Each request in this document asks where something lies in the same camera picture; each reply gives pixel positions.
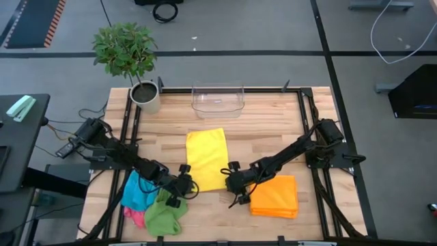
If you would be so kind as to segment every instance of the potted plant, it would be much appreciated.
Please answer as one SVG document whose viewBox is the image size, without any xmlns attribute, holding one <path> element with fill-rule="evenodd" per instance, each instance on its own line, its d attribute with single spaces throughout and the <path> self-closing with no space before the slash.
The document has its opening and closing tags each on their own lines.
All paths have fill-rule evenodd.
<svg viewBox="0 0 437 246">
<path fill-rule="evenodd" d="M 94 65 L 106 64 L 104 71 L 112 76 L 129 76 L 132 101 L 144 112 L 156 113 L 160 109 L 158 87 L 151 81 L 140 79 L 155 68 L 156 56 L 150 48 L 158 47 L 149 34 L 149 29 L 136 23 L 100 28 L 99 33 L 94 35 Z M 138 83 L 134 84 L 132 77 L 137 78 Z"/>
</svg>

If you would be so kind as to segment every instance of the black computer tower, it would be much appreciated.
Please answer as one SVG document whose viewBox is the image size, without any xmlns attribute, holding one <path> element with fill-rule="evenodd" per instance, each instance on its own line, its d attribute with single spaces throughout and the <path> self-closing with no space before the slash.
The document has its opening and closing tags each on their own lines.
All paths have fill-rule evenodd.
<svg viewBox="0 0 437 246">
<path fill-rule="evenodd" d="M 389 93 L 396 118 L 437 119 L 437 65 L 425 64 Z"/>
</svg>

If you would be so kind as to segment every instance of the blue cloth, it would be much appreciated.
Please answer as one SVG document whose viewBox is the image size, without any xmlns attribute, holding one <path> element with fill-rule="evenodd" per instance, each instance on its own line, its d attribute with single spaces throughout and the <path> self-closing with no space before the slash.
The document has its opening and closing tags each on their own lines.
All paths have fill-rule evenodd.
<svg viewBox="0 0 437 246">
<path fill-rule="evenodd" d="M 130 173 L 128 182 L 124 187 L 124 193 L 122 198 L 122 205 L 131 208 L 135 211 L 146 211 L 150 205 L 153 204 L 156 196 L 158 195 L 158 189 L 144 178 L 140 178 L 140 185 L 143 191 L 154 191 L 151 193 L 144 193 L 138 186 L 139 175 L 137 171 Z"/>
</svg>

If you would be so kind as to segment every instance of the black bag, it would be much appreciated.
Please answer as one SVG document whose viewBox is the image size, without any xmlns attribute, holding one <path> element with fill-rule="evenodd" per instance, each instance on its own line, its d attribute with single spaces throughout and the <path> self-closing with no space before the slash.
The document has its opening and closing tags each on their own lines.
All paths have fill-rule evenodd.
<svg viewBox="0 0 437 246">
<path fill-rule="evenodd" d="M 135 4 L 140 5 L 140 6 L 144 6 L 144 5 L 157 4 L 161 1 L 163 1 L 163 0 L 135 0 Z M 171 1 L 174 3 L 183 3 L 184 2 L 184 0 L 166 0 L 166 1 Z"/>
</svg>

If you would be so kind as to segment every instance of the orange striped mat edge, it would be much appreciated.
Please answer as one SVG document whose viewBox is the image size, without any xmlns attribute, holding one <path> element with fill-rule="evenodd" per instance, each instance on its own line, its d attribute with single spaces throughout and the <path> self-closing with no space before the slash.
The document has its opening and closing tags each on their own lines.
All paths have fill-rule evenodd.
<svg viewBox="0 0 437 246">
<path fill-rule="evenodd" d="M 50 23 L 50 27 L 47 31 L 47 36 L 44 41 L 44 47 L 49 47 L 52 44 L 53 37 L 55 36 L 56 28 L 61 20 L 62 12 L 64 11 L 64 8 L 66 6 L 66 0 L 59 0 L 59 3 L 57 4 L 57 8 L 55 11 L 55 15 L 53 16 L 53 20 Z"/>
</svg>

